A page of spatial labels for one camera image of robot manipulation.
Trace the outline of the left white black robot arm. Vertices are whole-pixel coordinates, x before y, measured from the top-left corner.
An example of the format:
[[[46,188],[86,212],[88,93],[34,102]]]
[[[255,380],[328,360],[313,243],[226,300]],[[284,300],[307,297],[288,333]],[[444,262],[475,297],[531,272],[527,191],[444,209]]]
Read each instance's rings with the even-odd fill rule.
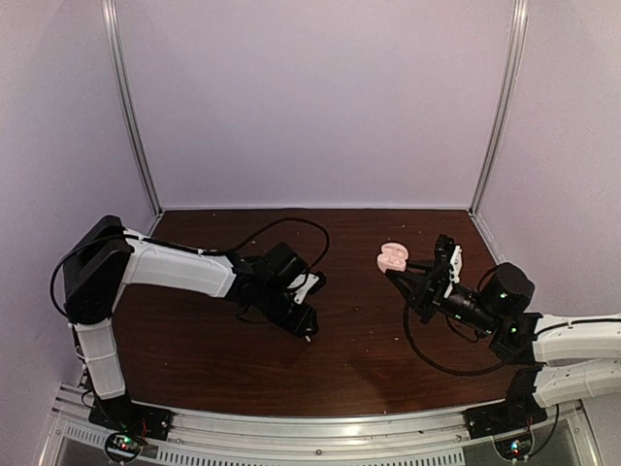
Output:
[[[318,331],[316,310],[307,303],[326,284],[285,242],[263,255],[243,257],[240,246],[204,250],[143,235],[117,216],[102,217],[57,263],[49,280],[63,281],[64,298],[50,301],[64,316],[82,350],[82,361],[103,417],[119,431],[139,423],[127,394],[112,318],[129,285],[191,291],[258,310],[271,324],[309,340]]]

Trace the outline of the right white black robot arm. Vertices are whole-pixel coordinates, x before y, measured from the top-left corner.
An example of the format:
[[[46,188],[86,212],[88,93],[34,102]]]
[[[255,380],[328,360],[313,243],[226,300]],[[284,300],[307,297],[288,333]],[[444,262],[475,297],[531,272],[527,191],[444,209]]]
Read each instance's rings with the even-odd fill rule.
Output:
[[[498,421],[519,427],[535,411],[620,391],[620,316],[570,317],[529,311],[535,286],[511,263],[490,269],[478,289],[458,282],[447,261],[409,262],[380,255],[378,269],[405,299],[403,321],[441,314],[489,339],[497,367],[520,366],[498,407]]]

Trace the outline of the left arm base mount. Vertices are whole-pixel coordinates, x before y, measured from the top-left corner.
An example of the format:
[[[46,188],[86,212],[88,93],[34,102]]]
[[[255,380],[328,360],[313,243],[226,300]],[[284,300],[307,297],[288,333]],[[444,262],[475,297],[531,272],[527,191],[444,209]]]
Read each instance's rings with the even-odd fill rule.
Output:
[[[82,403],[88,408],[88,422],[109,430],[103,451],[113,464],[126,465],[147,452],[150,441],[167,441],[173,414],[168,409],[135,403],[128,393],[103,399],[90,374],[83,370]]]

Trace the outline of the pink round earbud case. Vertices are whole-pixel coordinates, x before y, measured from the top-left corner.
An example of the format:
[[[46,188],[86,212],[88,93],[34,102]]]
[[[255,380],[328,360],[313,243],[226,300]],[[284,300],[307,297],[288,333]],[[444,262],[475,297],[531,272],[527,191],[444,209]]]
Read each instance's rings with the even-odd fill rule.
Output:
[[[380,272],[387,271],[404,272],[408,267],[408,249],[394,242],[384,243],[380,247],[380,253],[376,257],[376,265]]]

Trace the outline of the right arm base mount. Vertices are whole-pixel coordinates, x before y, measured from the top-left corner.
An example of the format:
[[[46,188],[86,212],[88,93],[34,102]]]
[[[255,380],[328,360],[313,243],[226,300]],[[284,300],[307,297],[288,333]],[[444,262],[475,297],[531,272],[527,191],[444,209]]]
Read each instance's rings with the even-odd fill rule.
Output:
[[[500,402],[465,410],[471,440],[495,438],[502,459],[517,462],[530,459],[537,451],[533,427],[548,419],[546,408],[535,400],[535,381],[541,367],[518,370]]]

